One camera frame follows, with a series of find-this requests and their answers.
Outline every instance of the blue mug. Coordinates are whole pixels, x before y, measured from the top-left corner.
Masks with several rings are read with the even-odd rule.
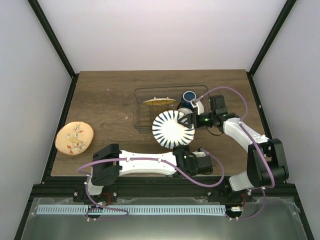
[[[194,110],[194,108],[191,105],[191,101],[196,98],[197,98],[197,95],[193,91],[186,91],[185,93],[183,93],[181,98],[181,102],[182,102],[181,107]]]

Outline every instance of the black arm joint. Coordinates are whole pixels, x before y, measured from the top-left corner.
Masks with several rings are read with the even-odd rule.
[[[110,144],[93,154],[92,162],[102,159],[117,159],[120,153],[119,144]],[[119,177],[120,170],[122,170],[122,166],[118,161],[115,164],[114,162],[104,162],[93,165],[91,182],[95,186],[112,185]]]
[[[180,145],[173,148],[173,155],[176,159],[176,166],[188,176],[207,174],[213,171],[212,161],[209,156],[197,157],[190,151],[189,145]],[[176,172],[174,176],[183,176]]]
[[[271,157],[267,164],[276,183],[283,183],[289,178],[289,170],[282,142],[275,138],[268,142],[258,144],[262,153]],[[253,144],[248,146],[246,172],[251,184],[258,188],[271,185],[271,178]]]

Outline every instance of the black and white striped plate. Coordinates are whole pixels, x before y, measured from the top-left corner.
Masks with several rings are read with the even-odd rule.
[[[178,145],[188,145],[195,137],[195,128],[189,129],[178,123],[185,114],[169,110],[160,113],[152,124],[152,133],[156,141],[167,149]]]

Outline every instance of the black metal frame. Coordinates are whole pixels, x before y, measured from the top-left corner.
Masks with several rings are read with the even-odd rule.
[[[282,8],[277,20],[275,21],[268,37],[266,38],[259,54],[257,55],[251,69],[247,72],[248,81],[251,86],[251,90],[254,96],[254,100],[262,121],[262,125],[267,137],[272,138],[271,131],[268,126],[268,122],[262,108],[258,92],[255,87],[253,76],[256,73],[259,65],[263,61],[268,49],[270,48],[272,42],[277,36],[281,26],[285,22],[290,10],[293,8],[297,0],[287,0]],[[58,123],[56,134],[64,126],[72,97],[76,88],[77,80],[79,74],[75,73],[65,52],[63,51],[53,29],[51,28],[49,21],[47,20],[41,6],[37,0],[28,0],[30,6],[32,7],[35,15],[37,16],[39,22],[41,23],[45,33],[50,39],[54,49],[56,50],[58,56],[60,57],[63,65],[65,66],[67,72],[71,77],[71,84],[69,91],[65,100],[65,104],[62,110],[62,114]],[[21,239],[25,224],[29,215],[29,211],[32,206],[32,201],[34,198],[74,198],[75,191],[83,191],[84,181],[86,177],[84,176],[51,176],[52,167],[55,161],[57,150],[54,143],[52,143],[47,164],[45,166],[44,174],[42,177],[42,183],[33,186],[30,198],[26,204],[25,211],[23,213],[20,225],[18,227],[15,239]],[[206,177],[195,177],[203,183],[214,183],[219,180],[217,176],[206,176]],[[221,199],[220,195],[217,195],[221,189],[219,187],[214,189],[209,189],[211,191],[208,194],[208,189],[190,183],[187,180],[174,178],[174,177],[119,177],[116,182],[112,185],[116,188],[118,197],[194,197],[201,198],[207,196],[210,202],[220,202],[222,204],[232,204],[233,201]],[[313,240],[313,234],[311,232],[308,220],[306,218],[303,206],[301,204],[299,195],[297,193],[294,184],[277,184],[275,188],[266,190],[267,197],[293,197],[295,204],[300,208],[300,219],[303,223],[304,230],[308,239]],[[252,197],[262,197],[260,191],[253,191]]]

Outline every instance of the striped plate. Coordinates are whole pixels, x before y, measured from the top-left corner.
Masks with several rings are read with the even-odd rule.
[[[156,141],[167,149],[178,145],[188,145],[195,137],[195,128],[189,129],[178,123],[185,114],[169,110],[160,113],[152,124],[152,133]]]
[[[109,205],[109,208],[123,209],[129,215],[199,215],[225,216],[225,205]],[[37,215],[85,215],[88,205],[39,205]],[[124,215],[123,211],[94,209],[89,215]]]

